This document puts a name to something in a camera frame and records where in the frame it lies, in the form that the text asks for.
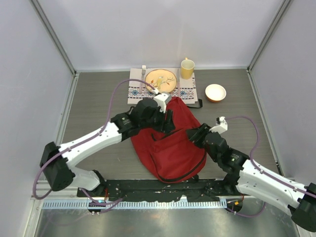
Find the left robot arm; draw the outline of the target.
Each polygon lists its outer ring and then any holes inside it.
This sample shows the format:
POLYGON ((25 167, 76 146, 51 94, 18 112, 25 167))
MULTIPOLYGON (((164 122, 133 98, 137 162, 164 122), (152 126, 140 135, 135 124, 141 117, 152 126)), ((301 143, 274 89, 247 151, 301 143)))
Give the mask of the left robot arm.
POLYGON ((101 128, 72 142, 57 146, 48 143, 40 161, 40 167, 54 192, 75 187, 92 197, 100 197, 106 189, 106 181, 96 170, 83 170, 76 165, 90 155, 108 146, 137 135, 142 129, 168 133, 175 129, 173 112, 167 108, 171 96, 161 93, 145 98, 128 112, 111 118, 101 128))

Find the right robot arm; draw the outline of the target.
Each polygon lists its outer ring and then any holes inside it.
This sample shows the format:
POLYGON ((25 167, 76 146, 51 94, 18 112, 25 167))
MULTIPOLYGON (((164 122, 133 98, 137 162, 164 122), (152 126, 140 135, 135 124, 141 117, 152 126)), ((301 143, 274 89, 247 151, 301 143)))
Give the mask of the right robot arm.
POLYGON ((266 169, 250 156, 229 147, 221 133, 226 129, 203 124, 186 131, 188 139, 203 148, 226 172, 223 189, 258 198, 289 215, 292 221, 309 232, 316 231, 316 185, 304 185, 266 169))

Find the red backpack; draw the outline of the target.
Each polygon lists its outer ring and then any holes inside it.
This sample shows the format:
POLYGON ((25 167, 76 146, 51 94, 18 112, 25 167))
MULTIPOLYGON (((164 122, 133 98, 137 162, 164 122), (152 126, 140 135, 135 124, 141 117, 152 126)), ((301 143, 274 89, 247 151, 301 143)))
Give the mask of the red backpack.
POLYGON ((167 104, 173 111, 175 130, 164 134, 152 128, 131 137, 143 166, 164 183, 178 183, 196 176, 205 166, 207 152, 189 141, 186 131, 200 127, 187 105, 178 97, 167 104))

